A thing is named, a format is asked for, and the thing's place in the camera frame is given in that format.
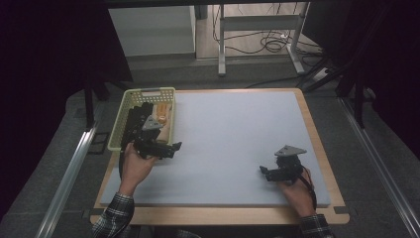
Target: plastic basket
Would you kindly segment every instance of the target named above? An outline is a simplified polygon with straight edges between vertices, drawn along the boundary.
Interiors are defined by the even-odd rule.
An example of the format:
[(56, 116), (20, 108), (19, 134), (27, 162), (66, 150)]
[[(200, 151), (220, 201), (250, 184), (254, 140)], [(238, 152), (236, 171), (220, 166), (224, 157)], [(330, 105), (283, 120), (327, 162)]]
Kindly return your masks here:
[(160, 87), (160, 88), (144, 88), (144, 89), (130, 89), (124, 92), (120, 108), (118, 110), (117, 119), (115, 120), (112, 129), (111, 138), (108, 142), (108, 150), (121, 151), (121, 140), (126, 128), (127, 117), (129, 110), (135, 106), (141, 106), (144, 102), (152, 104), (171, 103), (172, 111), (170, 116), (170, 131), (168, 144), (172, 144), (173, 132), (173, 118), (175, 112), (175, 88)]

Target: plaid sleeve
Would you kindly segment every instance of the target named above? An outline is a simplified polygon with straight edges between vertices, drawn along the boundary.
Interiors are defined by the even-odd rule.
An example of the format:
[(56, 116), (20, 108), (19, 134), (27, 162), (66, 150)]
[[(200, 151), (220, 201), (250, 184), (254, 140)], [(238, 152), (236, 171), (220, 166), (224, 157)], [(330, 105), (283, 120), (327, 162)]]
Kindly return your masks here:
[(134, 200), (132, 197), (116, 193), (108, 208), (92, 227), (92, 237), (128, 237), (128, 224), (133, 218)]
[(333, 232), (323, 214), (300, 218), (300, 229), (305, 238), (333, 238)]

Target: person's left hand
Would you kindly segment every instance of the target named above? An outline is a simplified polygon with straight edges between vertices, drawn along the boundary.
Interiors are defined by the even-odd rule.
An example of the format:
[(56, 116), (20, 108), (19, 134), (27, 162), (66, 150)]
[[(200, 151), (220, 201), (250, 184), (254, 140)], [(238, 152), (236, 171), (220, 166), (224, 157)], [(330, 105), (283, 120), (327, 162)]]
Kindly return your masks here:
[(127, 145), (124, 157), (125, 161), (118, 192), (133, 196), (137, 185), (149, 175), (158, 157), (151, 157), (147, 160), (143, 159), (137, 153), (133, 143)]

